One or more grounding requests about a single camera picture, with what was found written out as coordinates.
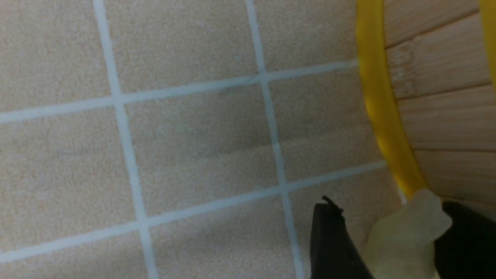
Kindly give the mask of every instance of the wooden surface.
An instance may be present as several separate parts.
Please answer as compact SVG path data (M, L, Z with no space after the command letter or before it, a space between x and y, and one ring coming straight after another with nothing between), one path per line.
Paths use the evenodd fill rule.
M496 153L416 151L415 156L436 194L496 205Z
M491 82L478 13L389 48L386 54L397 99Z
M477 12L477 0L385 0L387 47Z
M398 101L413 149L496 151L492 85Z

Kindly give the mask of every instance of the floor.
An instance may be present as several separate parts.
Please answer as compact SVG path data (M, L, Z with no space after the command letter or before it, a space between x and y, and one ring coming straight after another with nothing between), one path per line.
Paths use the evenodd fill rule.
M0 3L2 279L304 279L400 207L349 0Z

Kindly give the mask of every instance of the yellowish translucent object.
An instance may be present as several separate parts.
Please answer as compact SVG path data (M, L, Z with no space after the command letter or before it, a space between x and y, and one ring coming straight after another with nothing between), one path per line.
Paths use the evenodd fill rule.
M399 212L374 225L362 258L375 279L438 278L434 241L451 224L440 198L419 190Z

